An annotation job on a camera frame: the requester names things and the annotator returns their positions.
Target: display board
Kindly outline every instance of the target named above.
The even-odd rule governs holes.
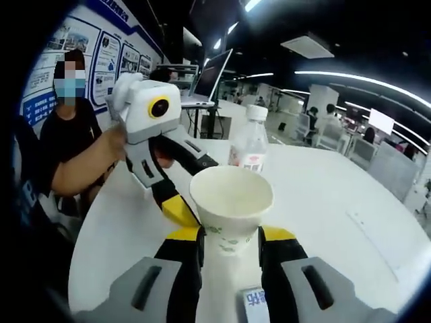
[[[121,73],[138,71],[148,77],[164,57],[122,1],[87,0],[52,35],[29,76],[20,113],[30,125],[44,120],[55,107],[55,64],[75,48],[86,60],[85,97],[96,113],[106,111],[105,97]]]

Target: camera lens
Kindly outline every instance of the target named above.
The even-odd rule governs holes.
[[[163,116],[166,111],[168,111],[169,108],[169,102],[168,100],[161,99],[158,100],[155,104],[153,104],[153,107],[151,108],[151,114],[154,118],[159,118]]]

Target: poster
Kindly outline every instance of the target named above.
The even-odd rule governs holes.
[[[151,57],[147,55],[141,55],[139,58],[138,72],[142,73],[144,78],[148,78],[151,73]]]
[[[87,81],[100,28],[74,17],[66,17],[48,40],[29,78],[22,98],[22,114],[30,125],[46,117],[55,106],[54,70],[63,54],[75,48],[84,54]]]
[[[123,44],[121,52],[120,73],[136,73],[139,64],[139,52],[127,44]]]
[[[93,78],[90,98],[95,107],[105,105],[105,97],[111,94],[115,83],[120,56],[120,41],[107,32],[102,32],[94,55]]]

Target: face mask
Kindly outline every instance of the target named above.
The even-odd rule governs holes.
[[[86,88],[86,72],[65,71],[64,79],[54,79],[54,88],[59,98],[81,98]]]

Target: laptop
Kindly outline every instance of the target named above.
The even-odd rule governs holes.
[[[208,61],[202,70],[195,89],[187,96],[181,96],[181,108],[214,106],[215,103],[211,99],[232,51],[232,49],[228,50]]]

